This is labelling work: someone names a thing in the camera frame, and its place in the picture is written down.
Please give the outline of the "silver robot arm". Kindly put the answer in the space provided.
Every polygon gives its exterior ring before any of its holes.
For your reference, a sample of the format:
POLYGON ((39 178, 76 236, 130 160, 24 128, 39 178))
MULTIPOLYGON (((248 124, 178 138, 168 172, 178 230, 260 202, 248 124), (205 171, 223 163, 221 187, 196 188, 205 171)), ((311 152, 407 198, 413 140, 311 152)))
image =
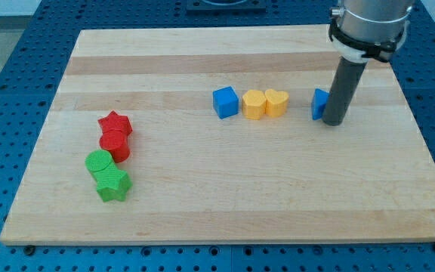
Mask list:
POLYGON ((405 43, 414 0, 338 0, 330 8, 329 38, 352 63, 390 61, 405 43))

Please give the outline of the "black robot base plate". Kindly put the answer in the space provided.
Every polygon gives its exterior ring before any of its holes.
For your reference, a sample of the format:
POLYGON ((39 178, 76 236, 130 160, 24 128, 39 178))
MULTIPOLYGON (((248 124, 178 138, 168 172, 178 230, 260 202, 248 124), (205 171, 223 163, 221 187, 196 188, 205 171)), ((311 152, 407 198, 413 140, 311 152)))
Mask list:
POLYGON ((265 11, 265 0, 185 0, 186 11, 265 11))

